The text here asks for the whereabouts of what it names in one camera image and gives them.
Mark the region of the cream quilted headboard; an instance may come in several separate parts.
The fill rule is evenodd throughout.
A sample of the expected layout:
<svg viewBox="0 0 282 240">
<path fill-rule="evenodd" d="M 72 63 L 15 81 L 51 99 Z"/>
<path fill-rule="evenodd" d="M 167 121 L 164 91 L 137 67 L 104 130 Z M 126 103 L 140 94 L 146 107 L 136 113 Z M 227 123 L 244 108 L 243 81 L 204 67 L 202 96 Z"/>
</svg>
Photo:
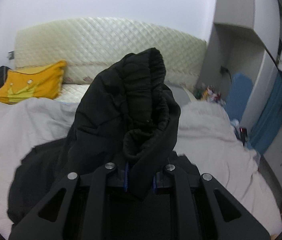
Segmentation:
<svg viewBox="0 0 282 240">
<path fill-rule="evenodd" d="M 176 29 L 125 18 L 71 18 L 22 29 L 15 38 L 15 67 L 65 60 L 64 83 L 83 85 L 125 55 L 149 48 L 161 52 L 167 82 L 194 90 L 206 41 Z"/>
</svg>

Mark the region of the wall power socket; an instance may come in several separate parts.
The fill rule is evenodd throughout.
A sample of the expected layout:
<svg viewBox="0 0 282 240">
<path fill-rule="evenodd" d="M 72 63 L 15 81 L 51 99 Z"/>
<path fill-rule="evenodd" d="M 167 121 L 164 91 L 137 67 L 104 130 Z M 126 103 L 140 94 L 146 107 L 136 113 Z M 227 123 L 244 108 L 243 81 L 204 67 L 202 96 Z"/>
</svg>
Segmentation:
<svg viewBox="0 0 282 240">
<path fill-rule="evenodd" d="M 13 60 L 14 58 L 14 51 L 8 52 L 8 60 Z"/>
</svg>

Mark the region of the yellow crown pillow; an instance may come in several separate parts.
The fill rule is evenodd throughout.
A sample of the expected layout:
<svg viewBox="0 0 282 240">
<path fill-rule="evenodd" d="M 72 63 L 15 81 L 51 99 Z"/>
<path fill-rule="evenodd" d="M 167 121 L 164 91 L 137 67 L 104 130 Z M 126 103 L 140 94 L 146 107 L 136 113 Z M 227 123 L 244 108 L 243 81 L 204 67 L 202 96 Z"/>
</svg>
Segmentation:
<svg viewBox="0 0 282 240">
<path fill-rule="evenodd" d="M 16 104 L 28 98 L 55 99 L 62 88 L 67 62 L 9 70 L 0 88 L 0 102 Z"/>
</svg>

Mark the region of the black puffer jacket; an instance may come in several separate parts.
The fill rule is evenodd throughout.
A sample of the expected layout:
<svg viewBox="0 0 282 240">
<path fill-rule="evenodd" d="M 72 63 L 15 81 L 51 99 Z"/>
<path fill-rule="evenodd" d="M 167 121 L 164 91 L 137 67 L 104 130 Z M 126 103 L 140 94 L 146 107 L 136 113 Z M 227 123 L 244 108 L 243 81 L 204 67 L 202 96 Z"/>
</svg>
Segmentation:
<svg viewBox="0 0 282 240">
<path fill-rule="evenodd" d="M 81 99 L 65 138 L 37 145 L 15 172 L 8 217 L 19 223 L 65 175 L 112 161 L 127 168 L 127 189 L 143 194 L 175 159 L 181 114 L 156 48 L 130 53 L 100 72 Z"/>
</svg>

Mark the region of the blue curtain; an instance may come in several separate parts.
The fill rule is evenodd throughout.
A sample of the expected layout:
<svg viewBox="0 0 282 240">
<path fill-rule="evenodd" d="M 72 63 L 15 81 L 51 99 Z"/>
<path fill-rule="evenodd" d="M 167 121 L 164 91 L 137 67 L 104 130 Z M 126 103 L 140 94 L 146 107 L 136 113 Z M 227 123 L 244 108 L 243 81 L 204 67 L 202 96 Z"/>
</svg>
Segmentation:
<svg viewBox="0 0 282 240">
<path fill-rule="evenodd" d="M 282 126 L 282 72 L 278 72 L 268 101 L 253 126 L 249 143 L 260 155 L 264 155 Z"/>
</svg>

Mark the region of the blue folding chair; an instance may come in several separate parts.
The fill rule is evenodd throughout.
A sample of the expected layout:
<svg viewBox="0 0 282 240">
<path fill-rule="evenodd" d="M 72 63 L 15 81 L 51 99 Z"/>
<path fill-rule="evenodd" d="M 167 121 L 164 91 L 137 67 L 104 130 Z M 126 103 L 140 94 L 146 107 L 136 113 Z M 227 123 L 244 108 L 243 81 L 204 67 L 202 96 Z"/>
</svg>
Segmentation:
<svg viewBox="0 0 282 240">
<path fill-rule="evenodd" d="M 242 120 L 252 89 L 253 82 L 249 77 L 242 73 L 233 76 L 224 106 L 230 120 Z"/>
</svg>

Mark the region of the light grey duvet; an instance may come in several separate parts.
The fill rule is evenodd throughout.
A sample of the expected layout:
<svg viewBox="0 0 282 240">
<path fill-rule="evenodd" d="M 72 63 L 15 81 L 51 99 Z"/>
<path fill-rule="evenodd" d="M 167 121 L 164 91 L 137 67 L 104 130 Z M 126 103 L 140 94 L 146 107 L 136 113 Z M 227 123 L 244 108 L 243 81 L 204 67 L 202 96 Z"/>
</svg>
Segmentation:
<svg viewBox="0 0 282 240">
<path fill-rule="evenodd" d="M 37 145 L 64 138 L 77 105 L 50 99 L 0 103 L 0 234 L 8 238 L 8 191 L 16 168 Z M 236 138 L 226 111 L 216 103 L 192 101 L 181 109 L 175 151 L 201 173 L 214 176 L 268 231 L 282 232 L 272 190 L 259 173 L 258 153 Z"/>
</svg>

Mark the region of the grey white wardrobe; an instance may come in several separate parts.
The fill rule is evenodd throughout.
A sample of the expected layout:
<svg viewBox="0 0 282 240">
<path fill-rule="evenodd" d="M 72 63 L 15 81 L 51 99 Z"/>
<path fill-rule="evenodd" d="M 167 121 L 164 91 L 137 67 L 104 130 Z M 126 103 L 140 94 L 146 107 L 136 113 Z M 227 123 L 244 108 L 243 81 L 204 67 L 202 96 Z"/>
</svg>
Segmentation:
<svg viewBox="0 0 282 240">
<path fill-rule="evenodd" d="M 196 88 L 213 86 L 226 102 L 232 78 L 242 73 L 253 82 L 241 127 L 248 145 L 282 72 L 282 0 L 215 0 L 212 31 Z M 282 198 L 282 126 L 261 158 L 262 170 L 274 194 Z"/>
</svg>

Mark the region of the black device with red light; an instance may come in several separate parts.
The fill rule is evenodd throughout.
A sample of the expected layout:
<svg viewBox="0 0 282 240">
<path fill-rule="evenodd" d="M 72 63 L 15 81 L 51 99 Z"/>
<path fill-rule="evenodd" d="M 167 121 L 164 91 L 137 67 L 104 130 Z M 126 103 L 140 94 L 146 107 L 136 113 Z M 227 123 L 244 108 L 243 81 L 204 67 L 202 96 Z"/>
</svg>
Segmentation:
<svg viewBox="0 0 282 240">
<path fill-rule="evenodd" d="M 240 127 L 239 135 L 240 135 L 240 141 L 242 142 L 243 146 L 246 146 L 248 140 L 247 129 L 244 127 Z"/>
</svg>

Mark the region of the small items on shelf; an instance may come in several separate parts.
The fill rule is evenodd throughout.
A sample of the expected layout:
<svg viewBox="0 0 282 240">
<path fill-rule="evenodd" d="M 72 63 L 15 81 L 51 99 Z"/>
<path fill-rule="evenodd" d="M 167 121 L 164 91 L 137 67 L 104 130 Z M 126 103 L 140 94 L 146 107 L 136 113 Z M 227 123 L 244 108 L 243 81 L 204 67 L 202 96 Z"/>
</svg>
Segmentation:
<svg viewBox="0 0 282 240">
<path fill-rule="evenodd" d="M 221 98 L 221 93 L 217 93 L 213 86 L 202 86 L 195 89 L 194 97 L 197 100 L 217 103 L 221 106 L 225 105 L 225 101 Z"/>
</svg>

